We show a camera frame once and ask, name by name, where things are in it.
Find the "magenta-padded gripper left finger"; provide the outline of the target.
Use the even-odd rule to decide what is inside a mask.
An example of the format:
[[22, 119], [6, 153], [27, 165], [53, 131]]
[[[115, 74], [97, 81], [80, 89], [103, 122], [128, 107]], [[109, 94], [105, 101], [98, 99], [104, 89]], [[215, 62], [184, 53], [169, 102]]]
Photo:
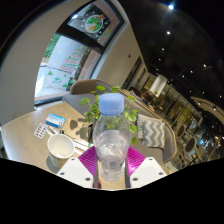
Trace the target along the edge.
[[98, 160], [92, 146], [78, 158], [71, 157], [57, 175], [84, 188], [98, 187]]

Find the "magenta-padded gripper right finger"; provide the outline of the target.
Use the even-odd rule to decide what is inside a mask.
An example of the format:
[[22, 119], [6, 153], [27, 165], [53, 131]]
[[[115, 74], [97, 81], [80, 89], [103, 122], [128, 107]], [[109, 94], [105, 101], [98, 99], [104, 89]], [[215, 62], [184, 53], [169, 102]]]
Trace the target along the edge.
[[126, 156], [125, 186], [140, 188], [166, 176], [166, 172], [153, 157], [144, 157], [130, 147]]

